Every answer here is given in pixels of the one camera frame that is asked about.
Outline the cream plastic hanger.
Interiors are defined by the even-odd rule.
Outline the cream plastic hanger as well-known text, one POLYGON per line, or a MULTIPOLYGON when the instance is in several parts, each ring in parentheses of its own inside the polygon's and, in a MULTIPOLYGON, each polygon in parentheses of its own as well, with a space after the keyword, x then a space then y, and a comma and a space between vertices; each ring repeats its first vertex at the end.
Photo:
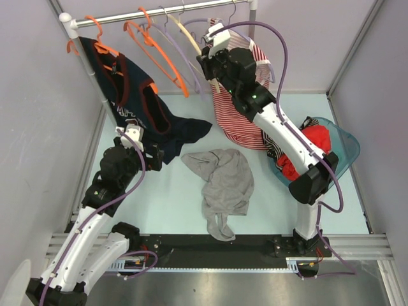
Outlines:
MULTIPOLYGON (((183 0, 181 0, 181 3, 182 3, 182 11, 179 13, 179 16, 177 18, 175 18, 173 15, 170 15, 170 19, 178 26, 180 31, 187 37, 187 39, 189 40, 189 42, 191 43, 191 45, 195 49, 197 55, 201 55, 201 48, 197 44, 196 40, 192 37, 191 33, 181 23, 181 17, 180 16, 181 16, 181 14, 183 14, 185 12, 185 3, 184 3, 183 0)), ((219 84, 218 84, 217 80, 214 79, 214 80, 211 80, 211 81, 208 81, 208 82, 210 83, 210 85, 213 85, 215 87, 217 93, 220 93, 220 87, 219 87, 219 84)))

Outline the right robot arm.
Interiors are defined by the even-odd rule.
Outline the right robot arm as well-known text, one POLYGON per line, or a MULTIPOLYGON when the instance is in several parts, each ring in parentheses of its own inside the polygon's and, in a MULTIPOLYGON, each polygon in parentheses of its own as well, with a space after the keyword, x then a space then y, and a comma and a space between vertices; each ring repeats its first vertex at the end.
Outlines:
POLYGON ((318 202, 335 179, 337 155, 314 145, 282 113, 279 99, 256 80, 256 61, 250 50, 206 46, 197 61, 205 78, 217 80, 231 95, 235 109, 270 136, 292 162, 299 177, 288 189, 298 203, 298 217, 289 248, 300 256, 314 253, 322 234, 318 202))

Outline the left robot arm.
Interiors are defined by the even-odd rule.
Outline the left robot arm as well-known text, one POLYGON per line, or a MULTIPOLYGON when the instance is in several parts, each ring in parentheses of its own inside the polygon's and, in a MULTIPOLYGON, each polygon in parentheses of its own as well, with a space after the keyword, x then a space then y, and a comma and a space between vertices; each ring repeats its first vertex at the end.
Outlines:
POLYGON ((125 222, 113 226, 96 252, 91 249, 102 227, 135 190, 129 185, 136 174, 159 171, 163 155, 157 145, 139 150, 116 142, 105 150, 62 247, 42 275, 28 283, 25 293, 33 305, 85 305, 95 283, 123 256, 141 257, 141 273, 157 264, 157 254, 142 245, 140 230, 125 222))

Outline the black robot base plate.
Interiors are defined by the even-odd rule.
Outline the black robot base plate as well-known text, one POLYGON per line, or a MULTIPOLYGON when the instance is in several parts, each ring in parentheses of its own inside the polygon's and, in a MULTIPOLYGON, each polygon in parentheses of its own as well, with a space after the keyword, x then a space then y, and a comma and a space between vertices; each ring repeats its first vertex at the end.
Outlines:
POLYGON ((237 235, 232 242, 222 242, 210 235, 126 234, 130 251, 142 251, 141 262, 170 269, 268 269, 285 268, 287 258, 317 267, 329 256, 320 239, 301 242, 282 235, 237 235))

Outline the grey tank top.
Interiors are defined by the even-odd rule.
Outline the grey tank top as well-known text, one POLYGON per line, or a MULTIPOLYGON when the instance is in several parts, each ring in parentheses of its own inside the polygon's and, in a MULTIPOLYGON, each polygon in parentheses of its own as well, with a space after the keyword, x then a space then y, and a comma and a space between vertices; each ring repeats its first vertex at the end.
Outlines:
POLYGON ((222 242, 234 241, 228 217, 247 215, 254 192, 254 176, 246 157, 237 149, 215 149, 184 154, 181 160, 205 181, 201 210, 208 234, 222 242))

